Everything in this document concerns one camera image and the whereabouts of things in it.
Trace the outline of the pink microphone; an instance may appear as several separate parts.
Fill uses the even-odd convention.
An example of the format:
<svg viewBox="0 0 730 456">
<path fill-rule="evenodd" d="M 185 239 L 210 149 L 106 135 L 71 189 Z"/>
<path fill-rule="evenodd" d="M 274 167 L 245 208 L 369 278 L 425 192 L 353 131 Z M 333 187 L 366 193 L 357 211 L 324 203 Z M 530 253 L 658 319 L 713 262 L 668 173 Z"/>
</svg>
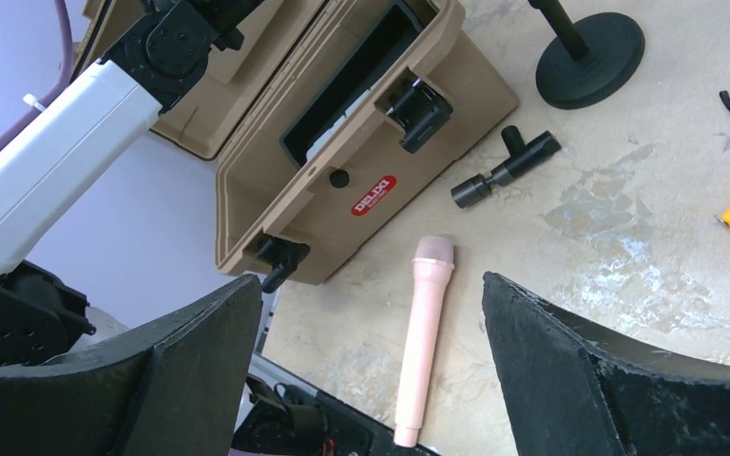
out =
<svg viewBox="0 0 730 456">
<path fill-rule="evenodd" d="M 445 237 L 421 238 L 413 257 L 413 296 L 394 416 L 394 443 L 414 447 L 422 428 L 442 305 L 454 270 Z"/>
</svg>

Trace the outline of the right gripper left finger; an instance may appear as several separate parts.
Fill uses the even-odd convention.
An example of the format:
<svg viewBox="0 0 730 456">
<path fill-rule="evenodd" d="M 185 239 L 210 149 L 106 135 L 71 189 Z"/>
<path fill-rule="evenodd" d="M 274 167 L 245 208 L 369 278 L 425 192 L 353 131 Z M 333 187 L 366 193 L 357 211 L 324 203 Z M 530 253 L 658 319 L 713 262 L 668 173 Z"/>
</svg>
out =
<svg viewBox="0 0 730 456">
<path fill-rule="evenodd" d="M 0 455 L 225 455 L 262 307 L 242 275 L 38 366 L 0 367 Z"/>
</svg>

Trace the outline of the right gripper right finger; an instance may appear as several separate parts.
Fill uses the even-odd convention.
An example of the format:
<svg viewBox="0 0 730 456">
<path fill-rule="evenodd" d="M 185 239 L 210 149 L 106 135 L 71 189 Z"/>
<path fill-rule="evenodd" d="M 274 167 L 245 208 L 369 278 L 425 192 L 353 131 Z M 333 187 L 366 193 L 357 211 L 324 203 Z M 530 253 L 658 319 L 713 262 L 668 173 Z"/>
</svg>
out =
<svg viewBox="0 0 730 456">
<path fill-rule="evenodd" d="M 655 347 L 486 273 L 482 309 L 521 455 L 730 455 L 730 366 Z"/>
</svg>

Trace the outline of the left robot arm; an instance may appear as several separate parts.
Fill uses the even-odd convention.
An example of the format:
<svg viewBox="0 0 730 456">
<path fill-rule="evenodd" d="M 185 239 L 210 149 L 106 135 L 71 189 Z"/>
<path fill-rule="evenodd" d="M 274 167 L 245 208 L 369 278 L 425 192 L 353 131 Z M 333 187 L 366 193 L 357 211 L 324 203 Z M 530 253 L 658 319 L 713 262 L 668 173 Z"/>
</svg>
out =
<svg viewBox="0 0 730 456">
<path fill-rule="evenodd" d="M 254 1 L 149 1 L 144 15 L 0 151 L 0 367 L 35 366 L 96 333 L 86 297 L 28 253 L 107 168 L 238 50 Z"/>
</svg>

